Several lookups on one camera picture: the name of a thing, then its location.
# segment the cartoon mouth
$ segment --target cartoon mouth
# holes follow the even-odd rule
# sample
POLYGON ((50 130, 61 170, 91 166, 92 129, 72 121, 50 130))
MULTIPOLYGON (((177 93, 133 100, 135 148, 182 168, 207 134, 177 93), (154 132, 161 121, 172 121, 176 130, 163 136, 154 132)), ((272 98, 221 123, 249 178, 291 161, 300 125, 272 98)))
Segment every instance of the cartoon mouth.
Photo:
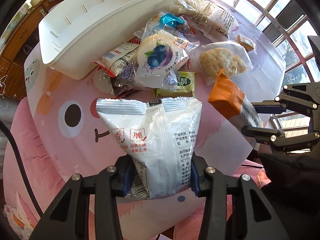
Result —
POLYGON ((102 138, 102 137, 105 137, 105 136, 107 136, 108 134, 110 134, 110 132, 109 131, 106 131, 106 132, 104 132, 104 133, 98 133, 98 129, 94 129, 94 133, 96 134, 96 142, 98 142, 99 141, 99 138, 102 138))

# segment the silver bolt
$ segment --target silver bolt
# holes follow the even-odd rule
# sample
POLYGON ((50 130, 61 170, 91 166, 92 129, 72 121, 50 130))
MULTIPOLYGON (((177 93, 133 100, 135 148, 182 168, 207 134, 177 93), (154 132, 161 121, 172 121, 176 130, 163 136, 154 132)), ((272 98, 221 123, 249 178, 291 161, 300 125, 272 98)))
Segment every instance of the silver bolt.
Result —
POLYGON ((248 174, 242 174, 242 179, 245 181, 249 181, 251 179, 251 177, 248 174))
POLYGON ((115 172, 117 170, 116 166, 109 166, 107 172, 115 172))
POLYGON ((215 173, 216 172, 216 169, 214 168, 214 167, 207 167, 206 169, 205 169, 208 173, 215 173))
POLYGON ((71 179, 72 179, 72 180, 79 180, 80 178, 81 178, 81 175, 78 174, 78 173, 73 174, 73 175, 71 176, 71 179))

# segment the orange and white package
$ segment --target orange and white package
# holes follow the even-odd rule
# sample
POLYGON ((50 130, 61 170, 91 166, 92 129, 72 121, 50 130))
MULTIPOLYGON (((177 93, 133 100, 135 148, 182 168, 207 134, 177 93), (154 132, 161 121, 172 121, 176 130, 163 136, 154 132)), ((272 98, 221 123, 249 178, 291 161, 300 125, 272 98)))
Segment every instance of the orange and white package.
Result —
MULTIPOLYGON (((262 127, 262 121, 245 94, 220 71, 208 102, 240 132, 245 126, 262 127)), ((254 138, 245 137, 255 147, 254 138)))

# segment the wooden furniture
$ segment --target wooden furniture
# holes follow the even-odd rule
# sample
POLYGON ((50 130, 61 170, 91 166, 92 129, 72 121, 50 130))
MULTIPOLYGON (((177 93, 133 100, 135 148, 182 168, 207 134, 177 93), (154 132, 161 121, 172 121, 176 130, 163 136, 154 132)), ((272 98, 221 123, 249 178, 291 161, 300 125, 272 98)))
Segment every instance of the wooden furniture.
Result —
POLYGON ((4 96, 22 100, 27 96, 24 79, 26 48, 34 48, 38 43, 38 25, 48 11, 63 0, 41 0, 24 16, 16 26, 0 54, 0 78, 8 75, 4 84, 4 96))

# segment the blueberry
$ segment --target blueberry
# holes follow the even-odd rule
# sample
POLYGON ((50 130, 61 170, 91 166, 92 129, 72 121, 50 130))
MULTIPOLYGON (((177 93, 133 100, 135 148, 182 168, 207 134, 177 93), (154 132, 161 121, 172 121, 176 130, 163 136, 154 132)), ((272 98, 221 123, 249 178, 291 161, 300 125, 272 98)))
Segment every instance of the blueberry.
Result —
POLYGON ((161 51, 158 54, 158 62, 161 63, 162 61, 165 60, 166 57, 166 51, 161 51))
POLYGON ((165 51, 166 47, 164 45, 157 45, 154 49, 156 54, 159 54, 160 52, 165 51))
POLYGON ((147 63, 148 65, 151 67, 151 68, 155 68, 155 67, 158 67, 160 65, 160 63, 158 62, 158 59, 157 59, 157 55, 156 54, 152 54, 148 60, 147 60, 147 63))

